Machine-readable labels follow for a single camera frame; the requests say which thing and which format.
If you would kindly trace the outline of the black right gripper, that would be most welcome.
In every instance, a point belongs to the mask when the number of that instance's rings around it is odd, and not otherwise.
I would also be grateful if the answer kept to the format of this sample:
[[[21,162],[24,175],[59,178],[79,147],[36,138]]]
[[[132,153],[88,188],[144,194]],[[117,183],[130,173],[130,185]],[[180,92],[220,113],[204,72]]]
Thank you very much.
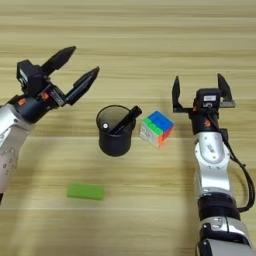
[[[185,108],[183,110],[184,113],[188,114],[188,117],[191,120],[192,131],[194,135],[200,132],[218,132],[219,109],[234,108],[236,106],[235,101],[232,101],[233,98],[231,90],[225,78],[220,73],[218,73],[217,79],[218,88],[221,91],[221,97],[224,101],[222,101],[217,106],[210,107],[209,104],[206,104],[206,106],[202,107],[201,109],[193,106],[192,108]],[[182,109],[182,105],[179,103],[179,96],[180,82],[179,77],[176,77],[172,88],[172,103],[174,112],[178,112]]]

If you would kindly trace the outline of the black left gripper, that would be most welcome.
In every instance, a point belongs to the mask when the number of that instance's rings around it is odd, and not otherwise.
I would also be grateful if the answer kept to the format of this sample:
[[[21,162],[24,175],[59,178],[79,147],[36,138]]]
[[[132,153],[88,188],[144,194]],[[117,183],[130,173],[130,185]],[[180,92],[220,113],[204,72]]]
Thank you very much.
[[[75,50],[75,46],[59,50],[41,66],[43,73],[50,76],[55,70],[59,70]],[[66,96],[57,86],[50,84],[36,96],[22,96],[15,101],[14,106],[27,122],[36,123],[50,110],[64,106],[65,98],[67,104],[74,105],[90,89],[99,70],[100,68],[96,67],[82,75]]]

